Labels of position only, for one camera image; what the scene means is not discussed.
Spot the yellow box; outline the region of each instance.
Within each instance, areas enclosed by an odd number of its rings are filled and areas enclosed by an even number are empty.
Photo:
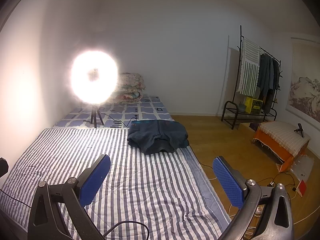
[[[245,111],[249,114],[260,114],[263,101],[251,97],[245,99]]]

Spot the black metal rack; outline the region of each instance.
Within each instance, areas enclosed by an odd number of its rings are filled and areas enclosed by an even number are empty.
[[[241,64],[241,45],[242,45],[242,38],[244,38],[244,36],[242,36],[242,26],[240,25],[240,47],[239,48],[239,64],[238,64],[238,73],[237,73],[237,79],[236,79],[236,84],[235,84],[235,90],[234,90],[234,93],[233,93],[233,98],[232,98],[232,101],[227,101],[225,104],[224,104],[224,108],[223,108],[223,112],[222,112],[222,117],[221,117],[221,121],[223,122],[223,120],[225,120],[228,124],[231,125],[231,129],[234,128],[235,125],[239,125],[241,122],[249,122],[249,121],[254,121],[254,122],[264,122],[266,120],[266,117],[267,116],[270,116],[270,117],[274,117],[274,120],[276,120],[276,117],[277,117],[277,112],[276,110],[274,109],[274,106],[275,106],[275,98],[277,96],[277,92],[278,90],[280,90],[279,88],[276,88],[276,93],[274,95],[274,98],[273,98],[273,105],[271,107],[271,110],[273,110],[275,112],[275,114],[271,114],[271,113],[265,113],[263,111],[261,111],[259,114],[249,114],[249,113],[242,113],[242,112],[239,112],[239,108],[238,108],[238,105],[234,102],[235,100],[235,96],[236,96],[236,89],[237,89],[237,84],[238,84],[238,78],[239,78],[239,71],[240,71],[240,64]],[[279,75],[280,77],[281,76],[281,60],[278,60],[276,59],[274,56],[272,56],[269,52],[267,52],[266,50],[264,50],[263,48],[260,47],[261,50],[263,50],[266,54],[268,54],[270,57],[272,57],[273,59],[275,59],[276,61],[279,62]],[[230,108],[230,107],[227,107],[228,104],[233,104],[236,108]],[[233,113],[234,114],[234,117],[233,118],[225,118],[224,117],[224,114],[226,112],[226,110],[228,110],[229,112]],[[255,118],[243,118],[243,119],[240,119],[238,118],[238,115],[249,115],[249,116],[255,116]]]

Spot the striped towel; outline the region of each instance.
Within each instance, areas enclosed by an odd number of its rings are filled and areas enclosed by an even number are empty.
[[[260,47],[244,38],[241,56],[240,82],[237,92],[253,97],[256,92],[259,76]]]

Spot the landscape painting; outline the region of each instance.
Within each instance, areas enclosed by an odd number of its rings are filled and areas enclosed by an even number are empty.
[[[292,39],[288,111],[320,129],[320,44]]]

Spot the wooden floor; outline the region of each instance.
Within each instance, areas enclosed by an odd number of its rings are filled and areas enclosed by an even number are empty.
[[[176,115],[172,118],[182,123],[189,134],[189,142],[193,152],[199,161],[205,165],[212,166],[215,157],[222,155],[227,162],[236,170],[239,170],[243,177],[260,181],[268,177],[274,178],[278,174],[277,167],[257,145],[251,143],[250,134],[246,132],[230,129],[225,122],[221,122],[219,117],[213,116],[182,116]],[[307,181],[307,191],[303,198],[298,194],[292,202],[293,222],[297,222],[320,205],[320,160],[308,151],[308,155],[314,158],[314,166],[311,175]],[[211,168],[203,166],[204,172],[209,179],[215,178]],[[295,184],[298,180],[293,175]],[[266,186],[272,179],[266,179],[259,185]],[[280,174],[275,179],[276,183],[291,184],[291,176]],[[211,180],[212,186],[217,192],[222,204],[228,212],[230,201],[224,193],[221,185],[217,180]],[[287,192],[294,197],[292,185],[286,187]],[[236,207],[231,207],[230,215],[237,212]],[[299,239],[303,234],[310,230],[320,215],[320,209],[313,215],[294,225],[295,239]],[[252,226],[255,226],[258,218],[252,220]]]

